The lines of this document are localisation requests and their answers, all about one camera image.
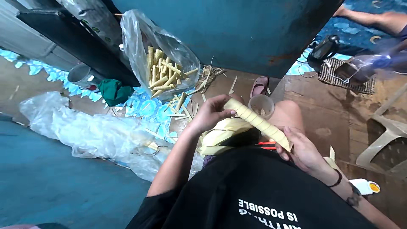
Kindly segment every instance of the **pink slipper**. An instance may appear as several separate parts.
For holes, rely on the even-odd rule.
[[[265,76],[260,76],[254,81],[252,91],[250,92],[250,98],[255,95],[265,95],[267,87],[269,86],[269,78]]]

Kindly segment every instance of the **hand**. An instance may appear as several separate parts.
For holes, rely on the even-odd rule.
[[[202,134],[214,128],[219,121],[234,117],[236,115],[235,110],[223,110],[223,106],[230,98],[229,95],[218,95],[207,99],[188,127]]]
[[[290,127],[284,127],[284,134],[294,145],[289,154],[296,166],[327,185],[335,183],[336,179],[338,179],[338,174],[324,160],[315,145],[305,135]],[[276,147],[277,153],[282,159],[290,160],[287,151],[279,144],[276,144]]]

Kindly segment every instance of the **teal wall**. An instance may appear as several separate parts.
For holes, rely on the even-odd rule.
[[[138,9],[203,64],[282,78],[343,0],[112,0]]]
[[[125,228],[150,186],[129,169],[72,157],[71,147],[8,121],[0,121],[0,154],[0,227]]]

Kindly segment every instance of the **knee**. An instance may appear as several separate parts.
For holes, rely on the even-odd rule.
[[[280,102],[276,103],[276,107],[279,107],[283,110],[301,111],[299,105],[292,100],[280,101]]]
[[[398,15],[398,14],[399,13],[396,13],[396,12],[384,12],[384,13],[381,13],[380,15],[383,16],[383,17],[387,17],[387,16]]]

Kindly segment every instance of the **person's leg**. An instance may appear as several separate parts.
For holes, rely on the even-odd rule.
[[[333,17],[344,17],[367,27],[377,27],[393,36],[397,36],[407,25],[407,15],[396,12],[371,14],[346,9],[343,5]]]
[[[294,127],[300,130],[301,133],[305,134],[301,109],[297,103],[290,100],[276,103],[274,112],[268,122],[279,129],[289,126]]]

